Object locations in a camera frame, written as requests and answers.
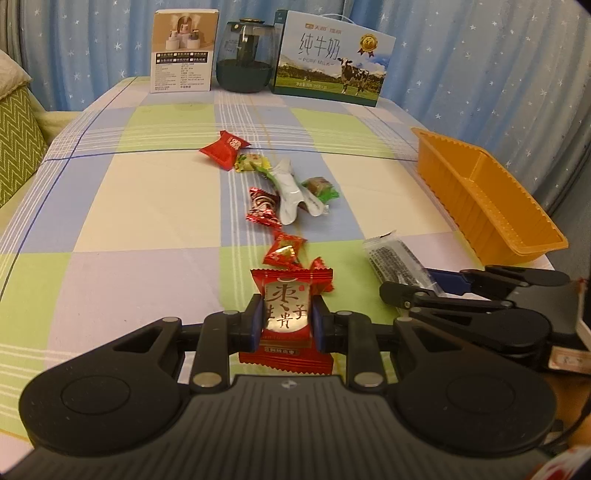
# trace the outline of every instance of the candy wrapper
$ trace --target candy wrapper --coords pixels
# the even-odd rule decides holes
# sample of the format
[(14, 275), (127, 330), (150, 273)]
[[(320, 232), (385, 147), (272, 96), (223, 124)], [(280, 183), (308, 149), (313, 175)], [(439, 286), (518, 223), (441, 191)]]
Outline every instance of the candy wrapper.
[(332, 280), (332, 270), (252, 270), (265, 299), (266, 327), (254, 353), (239, 354), (243, 363), (255, 363), (290, 372), (329, 374), (333, 359), (314, 345), (309, 323), (311, 295), (321, 293)]
[(215, 160), (224, 170), (231, 170), (236, 162), (238, 150), (249, 145), (250, 143), (246, 140), (220, 130), (220, 139), (207, 147), (200, 148), (199, 151)]
[(279, 193), (279, 220), (283, 225), (290, 225), (296, 220), (298, 205), (301, 202), (306, 204), (306, 210), (314, 217), (324, 213), (324, 204), (312, 195), (310, 190), (300, 189), (298, 186), (289, 160), (283, 159), (270, 169), (256, 166), (255, 168), (273, 182)]
[[(317, 257), (314, 260), (312, 260), (312, 263), (310, 265), (310, 270), (322, 270), (325, 269), (326, 265), (324, 264), (324, 260), (322, 260), (322, 258)], [(326, 293), (333, 291), (335, 288), (332, 285), (332, 282), (330, 282), (325, 288), (324, 291)]]
[(248, 210), (246, 219), (271, 228), (281, 229), (281, 222), (277, 218), (279, 197), (255, 187), (251, 187), (248, 191), (251, 195), (252, 208)]
[(274, 232), (273, 234), (275, 241), (262, 262), (265, 265), (272, 265), (274, 267), (300, 267), (301, 263), (297, 255), (306, 239), (295, 235), (288, 235), (284, 232)]
[(236, 159), (234, 170), (241, 171), (256, 171), (256, 167), (269, 170), (271, 163), (267, 157), (259, 155), (258, 153), (241, 153)]
[(437, 295), (443, 292), (395, 232), (370, 238), (362, 246), (380, 282), (427, 288)]
[(329, 200), (340, 197), (339, 192), (337, 192), (331, 182), (324, 177), (313, 177), (304, 180), (301, 184), (310, 190), (315, 197), (320, 199), (322, 203), (327, 203)]

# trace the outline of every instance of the product box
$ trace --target product box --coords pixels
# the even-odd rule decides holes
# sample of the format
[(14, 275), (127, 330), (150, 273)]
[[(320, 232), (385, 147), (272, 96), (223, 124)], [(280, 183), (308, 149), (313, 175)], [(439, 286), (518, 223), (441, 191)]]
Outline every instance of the product box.
[(375, 106), (394, 37), (293, 10), (275, 13), (274, 93)]
[(156, 10), (152, 31), (150, 92), (209, 90), (218, 10)]

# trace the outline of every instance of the green candy wrapper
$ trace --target green candy wrapper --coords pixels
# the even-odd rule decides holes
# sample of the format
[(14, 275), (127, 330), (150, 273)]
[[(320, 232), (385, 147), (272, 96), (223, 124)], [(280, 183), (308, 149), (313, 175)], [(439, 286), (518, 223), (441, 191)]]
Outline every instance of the green candy wrapper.
[(311, 179), (304, 180), (301, 184), (310, 190), (312, 195), (317, 197), (322, 203), (327, 203), (329, 200), (340, 197), (334, 185), (324, 177), (312, 177)]

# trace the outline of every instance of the clear plastic packet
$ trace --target clear plastic packet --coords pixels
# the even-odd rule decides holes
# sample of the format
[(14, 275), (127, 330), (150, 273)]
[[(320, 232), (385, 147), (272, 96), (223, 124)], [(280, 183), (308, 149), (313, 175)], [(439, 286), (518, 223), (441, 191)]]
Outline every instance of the clear plastic packet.
[(427, 288), (441, 295), (443, 290), (396, 232), (369, 238), (362, 244), (380, 282), (393, 281), (403, 285)]

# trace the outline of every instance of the checkered tablecloth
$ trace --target checkered tablecloth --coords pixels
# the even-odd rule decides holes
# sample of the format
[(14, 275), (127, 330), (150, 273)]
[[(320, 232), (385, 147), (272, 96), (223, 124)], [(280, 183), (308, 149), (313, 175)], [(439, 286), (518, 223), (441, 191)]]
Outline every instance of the checkered tablecloth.
[(125, 79), (70, 124), (0, 239), (0, 471), (30, 448), (18, 397), (37, 373), (164, 316), (198, 323), (247, 305), (271, 243), (244, 218), (248, 188), (270, 185), (197, 151), (220, 129), (341, 192), (329, 215), (285, 228), (308, 239), (304, 265), (334, 269), (331, 309), (392, 322), (361, 249), (392, 230), (427, 267), (481, 267), (416, 174), (420, 124), (394, 103), (149, 91)]

